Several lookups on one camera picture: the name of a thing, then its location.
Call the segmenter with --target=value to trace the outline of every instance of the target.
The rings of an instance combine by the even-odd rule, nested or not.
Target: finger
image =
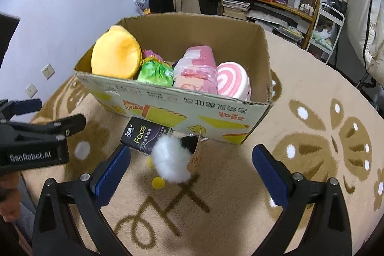
[[[20,204],[9,214],[3,216],[3,219],[6,223],[11,223],[19,219],[20,217]]]
[[[13,172],[0,177],[0,187],[5,189],[17,188],[19,184],[19,172]]]
[[[22,193],[19,189],[12,189],[6,199],[3,202],[0,202],[0,215],[6,216],[16,208],[20,207],[21,198]]]

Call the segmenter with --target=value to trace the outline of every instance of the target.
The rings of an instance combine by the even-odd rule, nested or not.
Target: white fur ball
[[[180,183],[191,178],[187,165],[191,154],[181,146],[181,141],[175,136],[160,137],[150,155],[157,173],[165,181]]]

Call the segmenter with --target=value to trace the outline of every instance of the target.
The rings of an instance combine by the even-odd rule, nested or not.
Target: wall socket
[[[25,90],[26,94],[32,98],[37,93],[37,88],[31,83]]]
[[[54,74],[54,69],[51,64],[48,64],[45,68],[43,68],[42,73],[46,79],[49,79]]]

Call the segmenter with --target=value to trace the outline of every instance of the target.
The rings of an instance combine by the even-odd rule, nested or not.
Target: metal bolt
[[[91,176],[88,173],[82,174],[80,176],[81,181],[87,181]]]
[[[53,179],[53,178],[49,178],[49,179],[47,179],[47,181],[45,182],[45,184],[46,184],[47,186],[51,186],[51,185],[53,185],[53,184],[54,184],[54,179]]]
[[[302,181],[304,179],[304,176],[300,173],[294,173],[293,179],[295,179],[296,181]]]
[[[334,186],[337,186],[338,184],[339,184],[339,182],[337,181],[337,179],[336,178],[330,178],[330,183],[331,183],[331,185],[334,185]]]

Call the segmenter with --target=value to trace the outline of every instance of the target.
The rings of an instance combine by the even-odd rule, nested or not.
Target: green package
[[[142,61],[142,67],[137,80],[154,85],[172,86],[173,69],[168,64],[151,56]]]

